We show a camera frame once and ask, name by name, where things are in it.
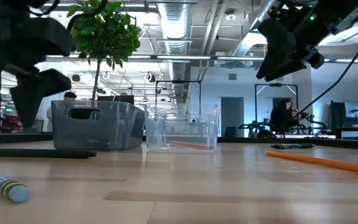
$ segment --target orange rod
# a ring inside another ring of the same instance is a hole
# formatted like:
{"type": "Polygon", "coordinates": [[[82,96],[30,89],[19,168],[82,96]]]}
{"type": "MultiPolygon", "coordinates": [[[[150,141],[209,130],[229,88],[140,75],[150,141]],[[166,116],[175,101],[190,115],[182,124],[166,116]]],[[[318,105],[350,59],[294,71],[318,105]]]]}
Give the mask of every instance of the orange rod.
{"type": "Polygon", "coordinates": [[[170,141],[173,144],[179,144],[182,146],[193,146],[193,147],[202,147],[203,149],[206,148],[206,146],[204,144],[197,144],[197,143],[192,143],[192,142],[182,142],[182,141],[170,141]]]}
{"type": "Polygon", "coordinates": [[[266,153],[268,156],[279,157],[283,159],[291,159],[294,161],[307,162],[311,164],[319,164],[328,167],[333,167],[337,169],[349,170],[353,172],[358,172],[358,164],[351,162],[335,161],[332,159],[321,159],[309,156],[301,156],[298,154],[287,153],[287,152],[277,152],[269,151],[266,153]]]}

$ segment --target green light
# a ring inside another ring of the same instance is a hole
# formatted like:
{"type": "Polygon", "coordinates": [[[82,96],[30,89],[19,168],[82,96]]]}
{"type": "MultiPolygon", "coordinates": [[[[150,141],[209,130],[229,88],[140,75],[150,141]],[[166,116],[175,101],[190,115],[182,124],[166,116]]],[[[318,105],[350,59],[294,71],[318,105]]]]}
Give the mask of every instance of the green light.
{"type": "Polygon", "coordinates": [[[310,21],[315,20],[315,19],[316,19],[316,15],[311,15],[309,19],[310,19],[310,21]]]}

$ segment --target white wall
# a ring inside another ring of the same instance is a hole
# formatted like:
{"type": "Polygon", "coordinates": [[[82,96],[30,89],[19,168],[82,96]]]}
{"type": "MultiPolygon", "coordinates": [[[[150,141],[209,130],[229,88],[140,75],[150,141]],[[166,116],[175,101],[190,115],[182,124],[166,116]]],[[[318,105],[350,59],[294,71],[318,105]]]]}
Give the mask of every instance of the white wall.
{"type": "MultiPolygon", "coordinates": [[[[324,64],[318,70],[307,68],[284,77],[282,83],[297,84],[299,109],[303,109],[313,99],[331,86],[342,74],[348,64],[324,64]]],[[[256,79],[254,69],[233,69],[209,68],[202,82],[201,101],[202,103],[217,104],[220,106],[222,97],[244,97],[244,123],[251,123],[255,119],[254,84],[267,83],[264,80],[256,79]],[[236,73],[237,80],[229,81],[228,74],[236,73]]],[[[192,78],[198,74],[198,68],[191,68],[192,78]]],[[[258,120],[269,117],[272,110],[272,98],[292,98],[295,104],[294,94],[286,87],[266,87],[258,95],[258,120]]],[[[329,93],[324,95],[306,112],[313,112],[316,121],[328,123],[329,104],[333,101],[343,102],[344,100],[358,101],[358,64],[355,64],[348,71],[342,81],[329,93]]],[[[191,103],[198,103],[198,96],[194,90],[190,90],[191,103]]]]}
{"type": "MultiPolygon", "coordinates": [[[[192,75],[198,73],[198,68],[192,68],[192,75]]],[[[222,97],[243,97],[244,98],[244,124],[255,120],[255,90],[256,83],[267,83],[264,80],[256,79],[256,71],[251,68],[227,70],[225,68],[209,68],[201,84],[202,104],[216,104],[221,106],[222,97]],[[237,80],[229,81],[228,74],[236,73],[237,80]]],[[[286,77],[285,84],[291,83],[291,77],[286,77]]],[[[258,120],[270,117],[273,109],[273,98],[293,98],[295,95],[287,87],[265,87],[258,95],[258,120]]],[[[198,103],[197,92],[190,90],[190,102],[198,103]]]]}

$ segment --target person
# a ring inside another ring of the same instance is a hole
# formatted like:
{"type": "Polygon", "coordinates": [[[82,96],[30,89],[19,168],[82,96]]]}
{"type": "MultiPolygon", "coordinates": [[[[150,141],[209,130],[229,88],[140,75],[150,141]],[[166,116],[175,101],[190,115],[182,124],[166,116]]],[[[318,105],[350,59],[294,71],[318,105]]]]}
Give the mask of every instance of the person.
{"type": "Polygon", "coordinates": [[[278,133],[289,132],[291,127],[296,126],[298,122],[302,120],[301,116],[298,119],[289,120],[293,116],[292,112],[297,113],[298,110],[292,109],[292,102],[290,100],[282,100],[279,102],[270,115],[270,130],[278,133]]]}
{"type": "MultiPolygon", "coordinates": [[[[65,93],[65,96],[63,97],[63,100],[65,101],[72,101],[75,100],[75,98],[77,98],[77,95],[75,95],[75,93],[68,91],[65,93]]],[[[47,109],[47,118],[48,118],[48,126],[47,126],[47,130],[48,132],[52,132],[53,130],[53,124],[52,124],[52,105],[49,106],[49,108],[47,109]]]]}

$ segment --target desk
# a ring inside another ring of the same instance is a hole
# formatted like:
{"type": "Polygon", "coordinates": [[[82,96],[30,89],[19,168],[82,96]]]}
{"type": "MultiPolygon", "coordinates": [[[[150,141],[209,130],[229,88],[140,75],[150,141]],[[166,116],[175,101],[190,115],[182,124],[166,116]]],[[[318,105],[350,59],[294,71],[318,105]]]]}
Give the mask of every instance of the desk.
{"type": "MultiPolygon", "coordinates": [[[[138,147],[85,160],[0,158],[0,173],[31,192],[21,205],[0,196],[0,224],[358,223],[358,173],[269,157],[270,145],[218,144],[213,154],[138,147]]],[[[287,151],[358,162],[352,149],[287,151]]]]}
{"type": "Polygon", "coordinates": [[[337,128],[337,139],[358,140],[358,128],[337,128]]]}

